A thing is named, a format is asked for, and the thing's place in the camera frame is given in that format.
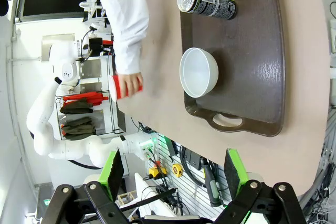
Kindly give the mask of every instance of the brown tray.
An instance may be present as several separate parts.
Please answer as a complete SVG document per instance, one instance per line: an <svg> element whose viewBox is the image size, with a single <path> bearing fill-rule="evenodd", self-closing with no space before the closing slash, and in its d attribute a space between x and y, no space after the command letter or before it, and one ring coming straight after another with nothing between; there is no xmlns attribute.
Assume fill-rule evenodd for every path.
<svg viewBox="0 0 336 224"><path fill-rule="evenodd" d="M219 67L215 88L201 98L184 93L189 114L222 132L279 134L285 108L285 55L278 0L235 0L232 20L181 13L182 48L200 47ZM222 126L215 115L240 118Z"/></svg>

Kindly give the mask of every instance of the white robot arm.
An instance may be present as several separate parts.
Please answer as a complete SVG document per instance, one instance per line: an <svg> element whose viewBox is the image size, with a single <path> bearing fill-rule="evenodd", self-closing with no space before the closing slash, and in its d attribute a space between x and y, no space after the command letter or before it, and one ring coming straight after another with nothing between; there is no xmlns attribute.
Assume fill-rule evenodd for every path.
<svg viewBox="0 0 336 224"><path fill-rule="evenodd" d="M111 151L120 150L120 154L135 153L144 160L144 150L153 148L151 135L140 132L125 137L116 137L104 144L99 136L92 135L82 140L57 140L52 125L48 122L54 110L55 94L62 81L70 81L77 76L75 61L77 44L60 42L50 50L50 61L54 63L55 73L60 77L51 80L39 94L27 116L27 127L34 138L34 148L39 155L48 155L55 159L79 159L89 155L96 167L103 167Z"/></svg>

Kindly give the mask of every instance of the screwdriver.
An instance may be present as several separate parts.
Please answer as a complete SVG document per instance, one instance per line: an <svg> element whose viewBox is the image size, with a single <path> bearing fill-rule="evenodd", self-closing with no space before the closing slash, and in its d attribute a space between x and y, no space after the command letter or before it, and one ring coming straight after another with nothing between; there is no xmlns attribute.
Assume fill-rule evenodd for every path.
<svg viewBox="0 0 336 224"><path fill-rule="evenodd" d="M207 159L204 157L201 157L201 166L204 172L205 187L209 195L210 204L212 207L219 207L221 200L219 198L216 180Z"/></svg>

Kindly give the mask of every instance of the person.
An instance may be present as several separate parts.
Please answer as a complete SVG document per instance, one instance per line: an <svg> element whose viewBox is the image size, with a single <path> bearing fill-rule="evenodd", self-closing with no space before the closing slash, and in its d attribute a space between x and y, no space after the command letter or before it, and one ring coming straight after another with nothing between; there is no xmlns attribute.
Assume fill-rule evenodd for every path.
<svg viewBox="0 0 336 224"><path fill-rule="evenodd" d="M146 36L149 13L145 0L100 0L114 35L115 65L121 96L134 95L143 85L140 72L141 40Z"/></svg>

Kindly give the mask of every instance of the white lab coat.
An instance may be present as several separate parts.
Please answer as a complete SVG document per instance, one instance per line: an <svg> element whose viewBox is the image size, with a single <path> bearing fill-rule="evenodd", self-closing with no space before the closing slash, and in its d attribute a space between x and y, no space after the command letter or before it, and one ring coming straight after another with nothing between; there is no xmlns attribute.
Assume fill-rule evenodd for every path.
<svg viewBox="0 0 336 224"><path fill-rule="evenodd" d="M140 72L141 40L146 36L149 13L145 0L100 0L114 35L118 74Z"/></svg>

